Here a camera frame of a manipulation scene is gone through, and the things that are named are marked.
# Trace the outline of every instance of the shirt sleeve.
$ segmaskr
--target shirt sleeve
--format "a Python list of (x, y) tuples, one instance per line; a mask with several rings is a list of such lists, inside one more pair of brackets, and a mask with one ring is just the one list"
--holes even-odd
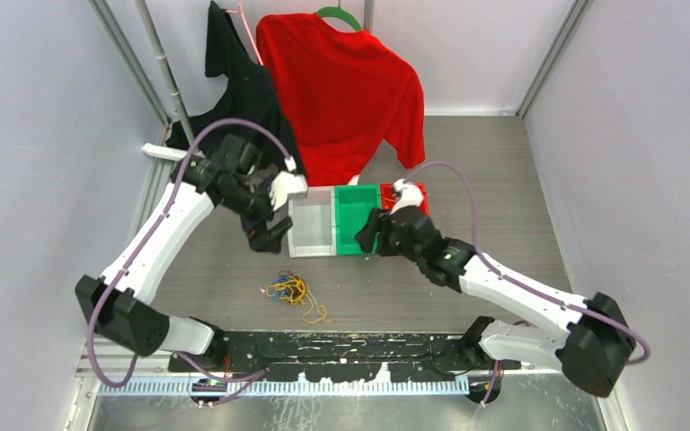
[(395, 148), (404, 168), (424, 162), (424, 92), (416, 73), (406, 84), (385, 140)]

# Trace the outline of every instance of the wooden floor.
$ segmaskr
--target wooden floor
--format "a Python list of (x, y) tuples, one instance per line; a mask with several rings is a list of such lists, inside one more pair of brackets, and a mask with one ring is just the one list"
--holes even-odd
[[(569, 290), (562, 257), (535, 173), (525, 126), (514, 117), (427, 117), (427, 159), (449, 161), (469, 175), (480, 211), (480, 242), (490, 255), (547, 285)], [(360, 183), (405, 176), (383, 144)], [(452, 172), (430, 168), (427, 185), (435, 226), (471, 241), (469, 200)], [(304, 323), (301, 308), (273, 303), (261, 288), (281, 269), (301, 274), (331, 323)], [(463, 332), (478, 315), (515, 317), (498, 306), (427, 281), (403, 258), (291, 259), (253, 253), (236, 215), (219, 208), (184, 245), (168, 269), (154, 306), (211, 321), (226, 330), (344, 330)]]

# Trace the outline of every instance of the plastic bin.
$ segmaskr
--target plastic bin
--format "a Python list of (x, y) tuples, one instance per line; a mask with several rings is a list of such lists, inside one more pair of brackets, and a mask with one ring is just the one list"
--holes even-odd
[(364, 254), (356, 241), (356, 233), (366, 225), (371, 210), (382, 206), (379, 186), (365, 184), (335, 187), (334, 205), (337, 254), (340, 256)]
[[(415, 182), (414, 184), (421, 190), (421, 195), (424, 199), (421, 201), (419, 209), (422, 213), (429, 216), (429, 205), (427, 203), (427, 189), (424, 188), (423, 182)], [(392, 209), (397, 201), (395, 195), (393, 195), (393, 184), (380, 184), (379, 192), (382, 195), (382, 209)]]
[(311, 187), (305, 199), (289, 201), (289, 257), (336, 256), (334, 187)]

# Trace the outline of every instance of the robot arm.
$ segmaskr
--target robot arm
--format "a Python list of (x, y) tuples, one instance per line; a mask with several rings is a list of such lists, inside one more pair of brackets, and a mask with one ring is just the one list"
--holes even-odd
[(162, 349), (201, 356), (200, 362), (205, 365), (220, 364), (226, 355), (220, 328), (162, 314), (149, 304), (181, 246), (218, 206), (239, 214), (253, 250), (281, 251), (281, 239), (292, 221), (285, 217), (272, 227), (268, 223), (288, 198), (304, 196), (307, 185), (302, 176), (280, 172), (260, 186), (251, 187), (247, 182), (259, 160), (260, 152), (255, 146), (229, 135), (210, 159), (192, 157), (175, 197), (176, 171), (173, 172), (164, 197), (131, 244), (100, 277), (83, 276), (75, 287), (89, 321), (110, 280), (122, 268), (127, 269), (102, 307), (95, 328), (97, 334), (140, 356)]
[[(493, 361), (506, 359), (528, 362), (562, 370), (588, 393), (609, 395), (635, 340), (580, 310), (589, 309), (625, 325), (612, 298), (597, 294), (589, 300), (559, 291), (504, 267), (472, 244), (443, 237), (419, 210), (422, 195), (415, 185), (399, 180), (393, 189), (399, 197), (393, 209), (372, 210), (367, 225), (356, 236), (362, 250), (373, 250), (376, 242), (379, 255), (410, 259), (432, 283), (481, 297), (535, 325), (520, 327), (478, 317), (460, 342), (470, 366), (492, 368)], [(534, 295), (508, 278), (563, 305)]]

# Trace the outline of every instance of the white wall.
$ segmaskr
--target white wall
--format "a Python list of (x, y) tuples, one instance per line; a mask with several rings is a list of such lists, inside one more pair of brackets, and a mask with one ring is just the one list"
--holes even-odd
[(85, 1), (0, 2), (0, 431), (56, 430), (74, 294), (132, 231), (162, 126)]
[[(548, 52), (573, 0), (376, 0), (374, 34), (411, 63), (431, 113), (514, 112)], [(173, 104), (132, 0), (108, 0), (161, 100)], [(236, 0), (217, 0), (235, 9)], [(312, 13), (334, 0), (245, 0), (254, 34), (270, 13)], [(204, 76), (209, 0), (148, 0), (187, 110), (215, 106), (225, 83)], [(363, 19), (363, 0), (342, 6)], [(243, 34), (242, 20), (234, 25)]]
[(640, 430), (690, 430), (690, 1), (594, 2), (526, 125), (573, 288), (646, 335)]

